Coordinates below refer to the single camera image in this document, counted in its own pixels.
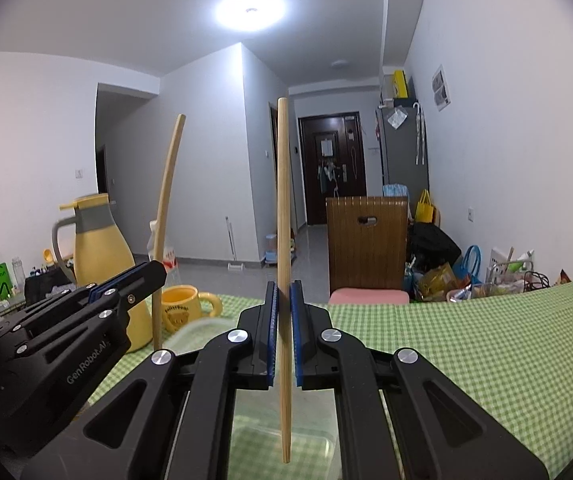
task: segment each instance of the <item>refrigerator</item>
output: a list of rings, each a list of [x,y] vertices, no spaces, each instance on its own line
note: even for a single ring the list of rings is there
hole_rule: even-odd
[[[380,153],[383,184],[404,184],[409,188],[409,205],[413,215],[417,201],[424,189],[429,189],[428,183],[428,148],[425,145],[426,157],[422,164],[420,153],[419,163],[415,161],[417,154],[417,111],[411,106],[404,107],[407,119],[396,130],[388,121],[393,115],[394,108],[378,110],[380,127]]]

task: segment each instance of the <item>metal bolt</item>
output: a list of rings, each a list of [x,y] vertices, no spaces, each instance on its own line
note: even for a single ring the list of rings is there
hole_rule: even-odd
[[[227,337],[231,343],[241,343],[249,338],[249,333],[246,330],[236,328],[235,330],[231,330]]]
[[[327,328],[322,332],[322,339],[327,343],[335,343],[335,341],[342,339],[342,332],[336,328]]]
[[[173,357],[173,354],[168,350],[158,350],[151,356],[151,361],[154,365],[165,365]]]
[[[417,361],[417,352],[410,348],[403,348],[397,352],[397,358],[407,365],[412,365],[415,361]]]

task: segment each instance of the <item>yellow thermos jug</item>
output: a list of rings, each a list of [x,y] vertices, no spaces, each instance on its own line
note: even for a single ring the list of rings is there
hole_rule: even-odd
[[[60,210],[71,208],[75,216],[55,223],[52,241],[57,263],[72,283],[79,286],[103,283],[135,265],[131,250],[111,215],[108,194],[83,196],[60,206]],[[57,243],[59,229],[71,224],[75,224],[75,275],[64,264]],[[131,341],[128,351],[132,352],[146,345],[153,337],[153,332],[151,316],[144,301],[140,301],[128,313],[131,321],[126,335]]]

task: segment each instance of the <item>green package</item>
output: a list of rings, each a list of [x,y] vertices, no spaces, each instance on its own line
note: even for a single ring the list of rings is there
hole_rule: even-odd
[[[6,264],[0,264],[0,299],[6,300],[13,290],[13,284],[10,281],[9,269]]]

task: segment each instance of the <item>pink seat cushion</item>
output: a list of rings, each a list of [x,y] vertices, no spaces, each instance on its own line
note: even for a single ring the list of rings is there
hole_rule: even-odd
[[[376,288],[339,288],[330,295],[329,304],[405,304],[409,295],[403,290],[377,290]]]

